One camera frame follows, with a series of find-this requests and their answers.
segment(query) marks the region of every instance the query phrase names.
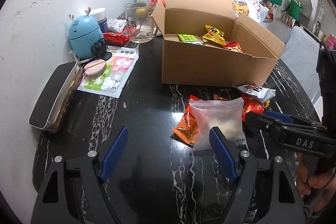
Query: white chair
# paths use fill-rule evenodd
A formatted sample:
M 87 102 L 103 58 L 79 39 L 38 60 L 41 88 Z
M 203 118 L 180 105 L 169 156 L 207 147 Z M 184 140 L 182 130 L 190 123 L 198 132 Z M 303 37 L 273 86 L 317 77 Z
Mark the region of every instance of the white chair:
M 300 27 L 295 26 L 281 59 L 302 85 L 313 105 L 321 97 L 316 64 L 319 44 Z

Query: pink lid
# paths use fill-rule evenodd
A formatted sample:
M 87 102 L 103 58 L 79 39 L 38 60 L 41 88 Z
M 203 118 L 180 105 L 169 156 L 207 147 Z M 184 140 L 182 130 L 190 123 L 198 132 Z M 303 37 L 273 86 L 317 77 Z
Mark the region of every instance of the pink lid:
M 105 69 L 105 66 L 105 60 L 98 59 L 86 64 L 84 71 L 86 75 L 95 75 L 99 72 L 102 72 Z

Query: blue gripper pad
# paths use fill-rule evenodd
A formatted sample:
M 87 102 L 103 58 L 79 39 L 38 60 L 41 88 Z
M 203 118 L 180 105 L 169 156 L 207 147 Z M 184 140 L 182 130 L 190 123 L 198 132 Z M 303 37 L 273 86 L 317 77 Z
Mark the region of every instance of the blue gripper pad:
M 238 178 L 235 161 L 214 128 L 210 129 L 209 141 L 224 175 L 235 182 Z
M 266 111 L 265 115 L 273 117 L 273 118 L 278 119 L 278 120 L 283 121 L 283 122 L 293 123 L 293 120 L 290 117 L 290 115 L 286 115 L 286 114 L 282 114 L 282 113 L 275 112 L 275 111 L 270 111 L 270 110 Z
M 127 141 L 128 130 L 126 127 L 123 127 L 102 162 L 102 171 L 99 176 L 100 180 L 106 181 L 109 177 L 113 175 L 113 172 L 117 167 L 118 161 L 127 145 Z

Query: green snack package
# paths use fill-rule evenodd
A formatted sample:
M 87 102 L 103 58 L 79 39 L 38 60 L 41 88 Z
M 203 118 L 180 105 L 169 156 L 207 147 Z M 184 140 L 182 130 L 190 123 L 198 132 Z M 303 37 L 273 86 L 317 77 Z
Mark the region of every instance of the green snack package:
M 181 42 L 202 45 L 202 43 L 191 34 L 178 34 L 177 36 Z

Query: black cloth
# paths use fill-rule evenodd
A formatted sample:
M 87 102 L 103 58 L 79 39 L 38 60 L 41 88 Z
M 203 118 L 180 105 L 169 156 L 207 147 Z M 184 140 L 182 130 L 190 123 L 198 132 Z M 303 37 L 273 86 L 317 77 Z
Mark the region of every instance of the black cloth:
M 320 78 L 321 95 L 323 98 L 323 117 L 322 124 L 326 126 L 332 137 L 336 139 L 336 67 L 333 64 L 333 58 L 327 57 L 327 52 L 320 49 L 318 63 L 318 73 Z M 329 161 L 320 161 L 317 174 L 324 173 L 333 167 L 336 158 L 333 157 Z M 335 223 L 336 210 L 336 194 L 316 219 L 310 219 L 308 223 L 328 224 Z

